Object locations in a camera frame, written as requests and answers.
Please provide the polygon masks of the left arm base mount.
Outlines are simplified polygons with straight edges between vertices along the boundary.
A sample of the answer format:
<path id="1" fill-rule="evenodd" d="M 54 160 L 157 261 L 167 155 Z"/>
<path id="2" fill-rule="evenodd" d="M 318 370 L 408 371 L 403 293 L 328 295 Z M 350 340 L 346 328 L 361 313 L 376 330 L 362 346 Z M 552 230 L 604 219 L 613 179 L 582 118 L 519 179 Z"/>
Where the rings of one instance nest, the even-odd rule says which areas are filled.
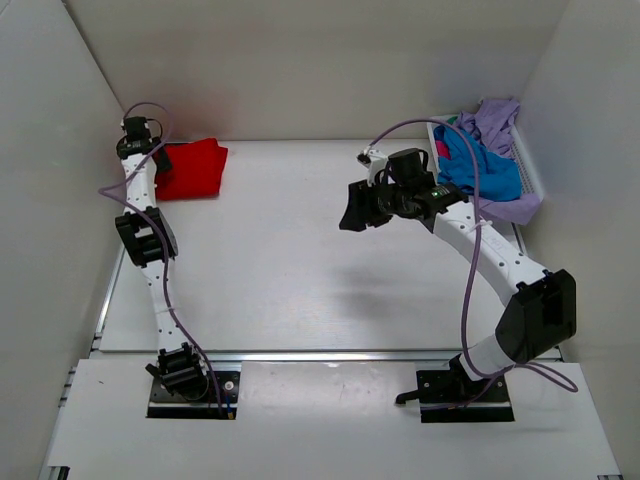
<path id="1" fill-rule="evenodd" d="M 147 414 L 151 419 L 235 420 L 241 371 L 210 371 L 188 343 L 161 349 L 145 370 L 152 377 Z"/>

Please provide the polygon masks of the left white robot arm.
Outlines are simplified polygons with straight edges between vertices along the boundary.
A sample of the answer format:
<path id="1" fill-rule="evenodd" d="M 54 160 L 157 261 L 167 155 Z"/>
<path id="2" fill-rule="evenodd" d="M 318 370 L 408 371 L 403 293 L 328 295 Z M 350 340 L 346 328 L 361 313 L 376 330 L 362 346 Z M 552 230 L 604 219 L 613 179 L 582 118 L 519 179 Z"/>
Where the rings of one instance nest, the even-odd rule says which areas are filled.
<path id="1" fill-rule="evenodd" d="M 164 269 L 168 258 L 175 258 L 173 233 L 155 198 L 156 163 L 147 156 L 160 143 L 144 117 L 121 122 L 124 137 L 117 143 L 126 179 L 126 206 L 115 220 L 116 230 L 134 266 L 145 278 L 158 333 L 158 349 L 172 351 L 184 342 L 165 298 Z"/>

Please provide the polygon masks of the red t shirt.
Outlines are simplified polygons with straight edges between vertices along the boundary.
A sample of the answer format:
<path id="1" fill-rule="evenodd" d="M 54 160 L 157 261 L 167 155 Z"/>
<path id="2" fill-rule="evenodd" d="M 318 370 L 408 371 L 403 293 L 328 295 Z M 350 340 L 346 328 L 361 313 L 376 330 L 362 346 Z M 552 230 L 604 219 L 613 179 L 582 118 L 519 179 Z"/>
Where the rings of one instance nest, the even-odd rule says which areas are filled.
<path id="1" fill-rule="evenodd" d="M 214 198 L 219 195 L 229 150 L 215 138 L 164 147 L 171 168 L 155 177 L 160 201 Z"/>

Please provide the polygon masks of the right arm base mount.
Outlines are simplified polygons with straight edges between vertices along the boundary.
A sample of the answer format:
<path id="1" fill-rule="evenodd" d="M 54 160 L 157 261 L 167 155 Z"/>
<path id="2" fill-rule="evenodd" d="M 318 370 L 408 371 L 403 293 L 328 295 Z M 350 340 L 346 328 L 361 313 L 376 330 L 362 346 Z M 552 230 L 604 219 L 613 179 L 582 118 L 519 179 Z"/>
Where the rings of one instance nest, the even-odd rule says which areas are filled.
<path id="1" fill-rule="evenodd" d="M 399 393 L 395 405 L 417 402 L 425 424 L 509 423 L 515 415 L 503 374 L 471 380 L 460 356 L 446 367 L 416 371 L 416 387 Z"/>

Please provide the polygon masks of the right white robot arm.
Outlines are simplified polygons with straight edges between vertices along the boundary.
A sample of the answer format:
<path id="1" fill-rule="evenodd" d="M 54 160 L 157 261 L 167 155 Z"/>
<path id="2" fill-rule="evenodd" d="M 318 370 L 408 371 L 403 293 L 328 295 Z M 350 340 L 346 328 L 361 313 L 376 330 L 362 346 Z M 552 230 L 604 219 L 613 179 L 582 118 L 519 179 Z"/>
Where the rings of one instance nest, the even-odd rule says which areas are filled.
<path id="1" fill-rule="evenodd" d="M 367 177 L 348 187 L 341 230 L 361 232 L 395 217 L 416 220 L 467 259 L 470 274 L 481 275 L 504 306 L 494 333 L 465 344 L 453 361 L 455 370 L 448 376 L 453 396 L 471 400 L 484 380 L 525 366 L 575 335 L 573 276 L 527 257 L 481 218 L 470 196 L 451 183 L 437 183 L 424 151 L 410 148 L 386 156 L 367 148 L 357 161 Z"/>

